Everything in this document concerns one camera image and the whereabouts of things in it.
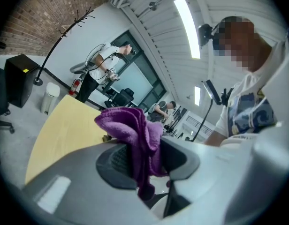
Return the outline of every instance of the neck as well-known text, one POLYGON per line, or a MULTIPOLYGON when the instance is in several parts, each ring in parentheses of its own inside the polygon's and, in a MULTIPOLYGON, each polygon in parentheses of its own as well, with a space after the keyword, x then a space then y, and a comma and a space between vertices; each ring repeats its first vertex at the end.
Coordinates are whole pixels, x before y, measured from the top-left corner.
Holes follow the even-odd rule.
POLYGON ((253 58, 252 65, 250 66, 250 72, 256 72, 260 69, 272 51, 272 47, 264 40, 261 41, 260 49, 257 50, 256 55, 253 58))
POLYGON ((124 47, 120 47, 119 53, 124 54, 124 52, 125 52, 125 48, 124 47))

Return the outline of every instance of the ceiling light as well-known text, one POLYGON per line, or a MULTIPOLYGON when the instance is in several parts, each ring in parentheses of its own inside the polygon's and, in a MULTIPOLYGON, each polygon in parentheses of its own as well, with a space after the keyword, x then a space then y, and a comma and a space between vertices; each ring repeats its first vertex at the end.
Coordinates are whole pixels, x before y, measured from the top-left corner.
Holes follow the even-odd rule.
POLYGON ((185 0, 175 0, 174 1, 178 12, 180 14, 180 17, 182 18, 182 22, 184 24, 188 42, 190 44, 190 52, 192 58, 200 59, 200 48, 198 44, 198 36, 195 24, 193 22, 190 9, 187 6, 187 3, 185 0))
POLYGON ((199 87, 195 87, 195 105, 200 105, 200 97, 201 97, 201 89, 199 87))

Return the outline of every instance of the black box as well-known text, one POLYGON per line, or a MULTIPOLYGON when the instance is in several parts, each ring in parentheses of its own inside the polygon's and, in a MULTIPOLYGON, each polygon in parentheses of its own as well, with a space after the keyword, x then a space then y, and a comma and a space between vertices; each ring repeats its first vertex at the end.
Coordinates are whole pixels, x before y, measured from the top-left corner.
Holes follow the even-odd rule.
POLYGON ((23 107, 33 88, 39 65, 21 54, 6 60, 5 74, 8 102, 23 107))

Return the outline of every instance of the graphic print on shirt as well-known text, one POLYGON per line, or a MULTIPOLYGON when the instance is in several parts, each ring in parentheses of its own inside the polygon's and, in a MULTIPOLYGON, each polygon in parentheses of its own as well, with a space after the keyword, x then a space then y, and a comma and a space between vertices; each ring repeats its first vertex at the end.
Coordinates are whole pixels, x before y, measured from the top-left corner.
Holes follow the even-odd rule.
POLYGON ((236 96, 228 105, 229 136, 258 133, 276 123, 274 112, 261 89, 236 96))

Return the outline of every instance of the purple cloth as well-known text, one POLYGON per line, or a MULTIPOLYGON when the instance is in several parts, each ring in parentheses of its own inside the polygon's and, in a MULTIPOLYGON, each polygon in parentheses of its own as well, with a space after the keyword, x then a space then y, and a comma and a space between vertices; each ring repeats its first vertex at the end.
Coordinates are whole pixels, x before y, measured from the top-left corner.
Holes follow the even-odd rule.
POLYGON ((142 109, 130 107, 105 109, 95 118, 95 122, 109 135, 131 146, 133 177, 139 187, 138 196, 142 200, 151 199, 155 187, 149 183, 149 176, 166 176, 160 160, 163 125, 147 121, 142 109))

